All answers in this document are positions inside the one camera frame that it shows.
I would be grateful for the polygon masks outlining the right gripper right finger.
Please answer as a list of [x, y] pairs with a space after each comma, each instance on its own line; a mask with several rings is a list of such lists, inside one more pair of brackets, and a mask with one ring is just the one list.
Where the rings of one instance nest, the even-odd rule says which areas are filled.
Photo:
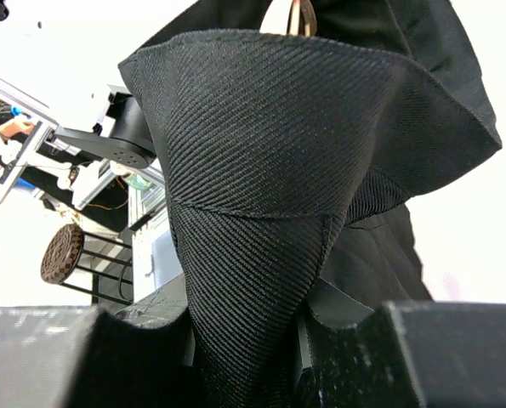
[[319, 279], [297, 313], [299, 407], [425, 407], [390, 305], [373, 310]]

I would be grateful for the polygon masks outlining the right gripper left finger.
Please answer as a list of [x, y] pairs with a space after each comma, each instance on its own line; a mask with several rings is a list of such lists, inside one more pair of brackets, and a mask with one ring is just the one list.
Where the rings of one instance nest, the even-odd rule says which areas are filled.
[[67, 407], [199, 407], [185, 278], [85, 328]]

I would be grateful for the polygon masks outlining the black skirt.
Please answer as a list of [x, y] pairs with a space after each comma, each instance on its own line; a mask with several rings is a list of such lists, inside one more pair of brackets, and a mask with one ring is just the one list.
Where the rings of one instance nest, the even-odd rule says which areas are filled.
[[502, 146], [447, 1], [200, 1], [120, 65], [162, 164], [208, 407], [287, 405], [280, 355], [342, 228]]

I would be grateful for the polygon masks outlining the wooden hanger for black skirt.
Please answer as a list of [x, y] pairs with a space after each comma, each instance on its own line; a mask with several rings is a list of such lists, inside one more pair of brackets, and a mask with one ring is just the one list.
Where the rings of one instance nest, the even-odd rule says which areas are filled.
[[317, 32], [317, 19], [310, 0], [292, 0], [287, 23], [287, 34], [312, 37]]

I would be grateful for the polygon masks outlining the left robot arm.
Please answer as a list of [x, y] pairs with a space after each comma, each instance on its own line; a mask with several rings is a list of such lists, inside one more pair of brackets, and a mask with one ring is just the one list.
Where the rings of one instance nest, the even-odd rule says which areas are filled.
[[70, 146], [126, 167], [144, 169], [150, 166], [156, 152], [136, 99], [126, 93], [111, 94], [105, 117], [114, 120], [107, 136], [101, 135], [104, 126], [99, 123], [90, 132], [58, 126], [54, 136]]

